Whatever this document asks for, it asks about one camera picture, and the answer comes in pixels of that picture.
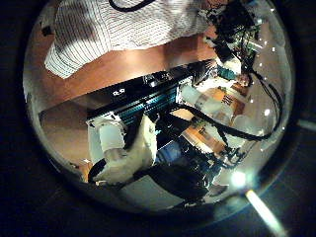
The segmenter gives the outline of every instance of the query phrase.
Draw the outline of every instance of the wire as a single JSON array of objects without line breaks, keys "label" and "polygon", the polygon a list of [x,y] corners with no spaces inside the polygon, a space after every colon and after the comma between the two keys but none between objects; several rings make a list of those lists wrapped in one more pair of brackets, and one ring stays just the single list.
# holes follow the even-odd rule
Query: wire
[{"label": "wire", "polygon": [[140,3],[138,3],[137,5],[132,6],[132,7],[128,7],[128,8],[119,7],[116,3],[114,3],[113,0],[109,0],[109,3],[110,3],[110,6],[113,7],[115,10],[117,10],[119,12],[128,13],[128,12],[138,11],[138,10],[146,7],[150,3],[153,3],[154,1],[156,1],[156,0],[144,0],[144,1],[140,2]]}]

